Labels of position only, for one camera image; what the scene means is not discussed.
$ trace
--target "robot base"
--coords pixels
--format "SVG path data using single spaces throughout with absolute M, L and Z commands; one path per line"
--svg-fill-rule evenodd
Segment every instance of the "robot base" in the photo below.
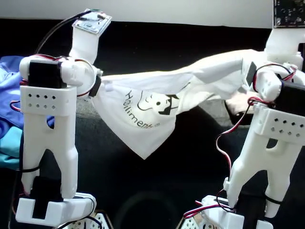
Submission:
M 220 201 L 227 202 L 227 199 L 218 198 Z M 202 199 L 203 206 L 215 205 L 216 197 L 206 196 Z M 211 208 L 202 211 L 203 221 L 199 229 L 243 229 L 244 216 L 231 212 L 226 212 L 222 208 Z M 257 221 L 256 229 L 273 229 L 271 223 L 266 221 Z
M 17 222 L 58 227 L 63 223 L 80 220 L 93 213 L 96 200 L 90 194 L 76 193 L 73 199 L 49 202 L 45 219 L 32 217 L 34 205 L 34 199 L 20 198 L 16 212 Z

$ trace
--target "white wall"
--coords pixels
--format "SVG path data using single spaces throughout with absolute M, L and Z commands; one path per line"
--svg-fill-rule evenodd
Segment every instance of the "white wall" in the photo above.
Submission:
M 86 8 L 114 21 L 272 27 L 273 0 L 1 0 L 1 18 L 64 19 Z

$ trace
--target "blue fabric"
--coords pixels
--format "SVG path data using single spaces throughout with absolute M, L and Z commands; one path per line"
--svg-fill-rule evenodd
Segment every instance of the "blue fabric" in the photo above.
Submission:
M 18 69 L 22 58 L 5 56 L 0 59 L 0 138 L 12 125 L 23 128 L 23 114 L 10 108 L 12 100 L 20 100 L 21 76 Z
M 0 139 L 0 152 L 12 157 L 19 157 L 22 130 L 12 126 L 6 135 Z
M 13 126 L 0 139 L 0 167 L 14 170 L 19 168 L 21 135 L 22 130 Z

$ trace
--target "printed logo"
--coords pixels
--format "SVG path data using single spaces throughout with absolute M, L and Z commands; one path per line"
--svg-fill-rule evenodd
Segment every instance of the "printed logo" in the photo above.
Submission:
M 178 108 L 179 98 L 176 95 L 164 95 L 152 93 L 148 96 L 143 96 L 143 91 L 141 92 L 141 97 L 137 102 L 137 105 L 132 106 L 133 104 L 133 94 L 132 90 L 130 90 L 125 95 L 125 101 L 123 103 L 123 108 L 125 113 L 128 115 L 129 120 L 136 124 L 140 128 L 149 129 L 153 127 L 160 126 L 160 123 L 151 123 L 147 120 L 153 121 L 156 119 L 155 114 L 158 115 L 170 115 L 171 111 Z M 147 112 L 152 110 L 154 115 L 152 114 L 140 114 L 139 112 Z
M 141 111 L 153 109 L 161 115 L 170 115 L 173 109 L 178 108 L 173 106 L 173 100 L 179 100 L 179 98 L 175 94 L 150 94 L 144 98 L 142 91 L 137 106 Z

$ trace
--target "white fabric bag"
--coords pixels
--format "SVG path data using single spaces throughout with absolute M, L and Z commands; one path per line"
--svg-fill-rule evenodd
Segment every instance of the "white fabric bag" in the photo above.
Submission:
M 103 76 L 93 105 L 108 127 L 146 159 L 173 132 L 178 114 L 214 94 L 230 98 L 245 82 L 243 57 L 257 53 L 223 53 L 170 72 Z

